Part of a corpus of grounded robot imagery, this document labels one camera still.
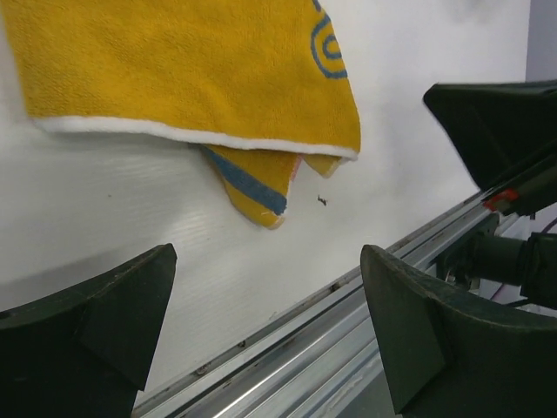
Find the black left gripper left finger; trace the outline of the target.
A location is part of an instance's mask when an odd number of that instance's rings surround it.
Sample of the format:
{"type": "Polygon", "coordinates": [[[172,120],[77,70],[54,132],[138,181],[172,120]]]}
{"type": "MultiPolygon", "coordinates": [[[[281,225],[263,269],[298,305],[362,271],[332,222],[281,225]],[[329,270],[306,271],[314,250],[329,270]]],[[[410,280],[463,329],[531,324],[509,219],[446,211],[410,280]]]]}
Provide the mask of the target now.
{"type": "Polygon", "coordinates": [[[129,417],[146,387],[178,256],[155,246],[1,313],[3,417],[129,417]]]}

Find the aluminium mounting rail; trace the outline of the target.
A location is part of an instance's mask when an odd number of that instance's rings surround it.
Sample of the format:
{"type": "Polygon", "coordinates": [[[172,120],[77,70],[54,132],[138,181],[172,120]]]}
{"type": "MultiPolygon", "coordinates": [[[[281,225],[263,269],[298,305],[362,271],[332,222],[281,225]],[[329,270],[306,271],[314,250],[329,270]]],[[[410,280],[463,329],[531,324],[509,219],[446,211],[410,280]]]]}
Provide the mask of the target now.
{"type": "Polygon", "coordinates": [[[435,273],[487,217],[478,194],[452,208],[394,197],[330,200],[276,232],[178,243],[178,268],[136,417],[334,417],[382,365],[359,272],[365,244],[435,273]]]}

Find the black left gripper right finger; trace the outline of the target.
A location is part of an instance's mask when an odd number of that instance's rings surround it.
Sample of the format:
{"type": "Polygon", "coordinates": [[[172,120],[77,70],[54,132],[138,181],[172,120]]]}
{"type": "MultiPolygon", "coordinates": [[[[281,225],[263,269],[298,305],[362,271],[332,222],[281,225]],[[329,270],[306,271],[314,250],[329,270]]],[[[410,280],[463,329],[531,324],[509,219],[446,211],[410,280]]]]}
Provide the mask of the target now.
{"type": "Polygon", "coordinates": [[[553,417],[556,321],[431,277],[373,245],[366,302],[396,414],[553,417]]]}

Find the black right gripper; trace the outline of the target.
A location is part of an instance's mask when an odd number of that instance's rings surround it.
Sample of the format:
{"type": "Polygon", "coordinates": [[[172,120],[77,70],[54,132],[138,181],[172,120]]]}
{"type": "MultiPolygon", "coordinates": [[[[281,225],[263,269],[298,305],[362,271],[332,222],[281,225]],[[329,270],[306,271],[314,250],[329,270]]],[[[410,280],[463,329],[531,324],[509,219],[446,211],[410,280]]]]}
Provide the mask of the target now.
{"type": "Polygon", "coordinates": [[[491,212],[436,259],[436,277],[518,287],[511,307],[556,309],[556,235],[495,232],[500,216],[529,217],[556,202],[556,81],[434,84],[423,103],[440,123],[491,212]]]}

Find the mustard yellow towel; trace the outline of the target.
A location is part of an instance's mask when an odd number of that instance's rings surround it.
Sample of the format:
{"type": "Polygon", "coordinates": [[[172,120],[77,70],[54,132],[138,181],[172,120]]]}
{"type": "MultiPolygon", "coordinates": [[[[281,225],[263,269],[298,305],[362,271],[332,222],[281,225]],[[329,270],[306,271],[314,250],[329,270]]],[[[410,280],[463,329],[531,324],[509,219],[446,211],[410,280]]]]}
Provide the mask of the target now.
{"type": "Polygon", "coordinates": [[[306,162],[360,151],[332,20],[317,1],[4,1],[25,110],[55,133],[199,145],[230,201],[267,228],[306,162]]]}

